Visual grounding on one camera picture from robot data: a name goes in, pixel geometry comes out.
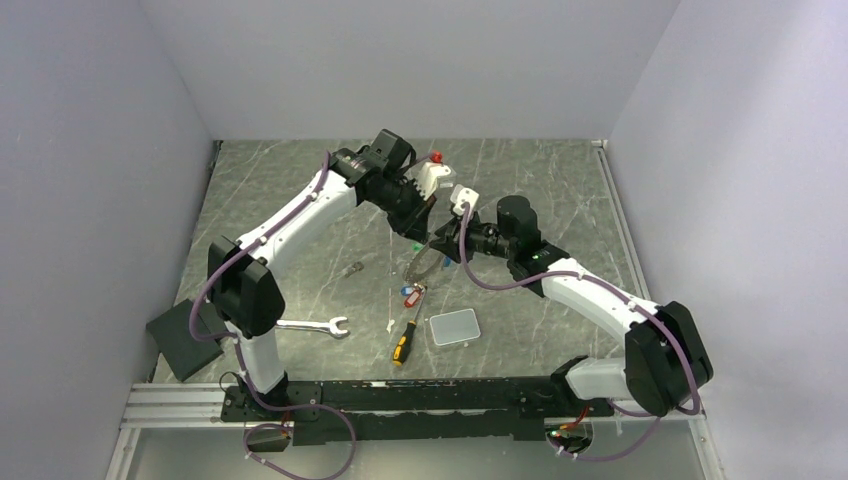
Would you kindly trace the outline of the small detached silver key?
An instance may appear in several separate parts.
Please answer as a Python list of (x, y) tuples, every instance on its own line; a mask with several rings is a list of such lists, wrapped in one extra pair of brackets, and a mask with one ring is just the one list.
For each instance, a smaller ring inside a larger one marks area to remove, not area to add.
[(364, 269), (364, 264), (362, 262), (354, 262), (353, 264), (349, 265), (345, 269), (345, 271), (343, 273), (343, 277), (349, 278), (350, 276), (362, 271), (363, 269)]

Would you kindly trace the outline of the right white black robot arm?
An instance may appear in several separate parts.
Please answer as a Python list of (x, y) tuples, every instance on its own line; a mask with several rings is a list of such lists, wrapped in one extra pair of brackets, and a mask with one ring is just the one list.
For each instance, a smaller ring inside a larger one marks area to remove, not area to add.
[(686, 306), (660, 305), (590, 272), (543, 239), (527, 198), (501, 198), (494, 223), (480, 220), (478, 198), (470, 188), (455, 189), (452, 218), (436, 231), (432, 247), (459, 263), (476, 285), (526, 288), (579, 313), (623, 348), (621, 358), (579, 357), (558, 370), (550, 391), (557, 411), (574, 415), (589, 400), (605, 399), (634, 401), (648, 416), (701, 412), (699, 389), (714, 370)]

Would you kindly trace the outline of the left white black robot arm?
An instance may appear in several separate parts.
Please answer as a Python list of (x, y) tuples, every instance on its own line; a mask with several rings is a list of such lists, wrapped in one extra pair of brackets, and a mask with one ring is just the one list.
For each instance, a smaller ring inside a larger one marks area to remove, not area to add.
[(440, 188), (454, 184), (455, 172), (433, 152), (417, 158), (412, 145), (383, 129), (374, 141), (353, 151), (326, 155), (307, 186), (268, 220), (236, 240), (210, 245), (208, 279), (200, 295), (222, 317), (250, 388), (248, 407), (264, 420), (287, 406), (288, 374), (275, 329), (286, 303), (277, 280), (305, 248), (320, 241), (336, 220), (370, 203), (385, 213), (391, 230), (425, 243), (428, 217)]

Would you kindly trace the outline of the grey rectangular tin box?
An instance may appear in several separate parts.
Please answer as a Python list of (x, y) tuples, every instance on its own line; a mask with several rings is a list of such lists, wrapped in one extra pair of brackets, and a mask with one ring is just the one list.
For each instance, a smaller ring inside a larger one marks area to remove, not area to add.
[(429, 324), (436, 346), (465, 343), (481, 336), (476, 312), (471, 308), (434, 315)]

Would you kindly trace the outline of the yellow black screwdriver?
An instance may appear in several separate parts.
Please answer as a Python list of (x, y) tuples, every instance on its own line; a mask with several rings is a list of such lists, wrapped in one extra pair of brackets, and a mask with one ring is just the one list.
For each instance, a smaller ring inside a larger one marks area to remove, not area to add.
[(408, 360), (414, 345), (415, 332), (420, 317), (421, 313), (418, 312), (407, 322), (404, 331), (391, 352), (391, 361), (394, 365), (401, 366)]

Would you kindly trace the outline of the silver open-end wrench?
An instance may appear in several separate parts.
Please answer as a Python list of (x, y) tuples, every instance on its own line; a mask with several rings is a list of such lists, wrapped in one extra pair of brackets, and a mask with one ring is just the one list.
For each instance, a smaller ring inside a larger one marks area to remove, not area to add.
[(342, 339), (350, 334), (350, 331), (344, 327), (347, 322), (348, 318), (344, 316), (333, 317), (325, 321), (280, 319), (276, 322), (276, 326), (282, 329), (319, 332), (334, 339)]

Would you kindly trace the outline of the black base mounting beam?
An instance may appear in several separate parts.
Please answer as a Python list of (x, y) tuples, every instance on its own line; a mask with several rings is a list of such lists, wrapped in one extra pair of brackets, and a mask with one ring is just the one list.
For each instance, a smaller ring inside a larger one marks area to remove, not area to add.
[(225, 423), (286, 424), (297, 446), (328, 442), (508, 437), (536, 441), (561, 423), (612, 416), (550, 376), (292, 381), (295, 411), (267, 410), (238, 383), (224, 391)]

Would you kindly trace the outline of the black square plate front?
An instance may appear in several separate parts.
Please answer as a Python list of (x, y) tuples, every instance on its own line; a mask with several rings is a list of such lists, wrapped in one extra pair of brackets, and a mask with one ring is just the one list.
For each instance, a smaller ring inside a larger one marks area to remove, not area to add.
[(178, 382), (184, 382), (223, 354), (219, 341), (200, 342), (189, 330), (194, 302), (185, 299), (146, 324), (158, 351)]

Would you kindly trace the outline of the aluminium extrusion rail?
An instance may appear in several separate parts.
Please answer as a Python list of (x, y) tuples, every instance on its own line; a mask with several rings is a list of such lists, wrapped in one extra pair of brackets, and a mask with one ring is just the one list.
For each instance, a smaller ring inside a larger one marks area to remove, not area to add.
[(210, 428), (223, 424), (225, 393), (216, 384), (134, 384), (122, 429)]

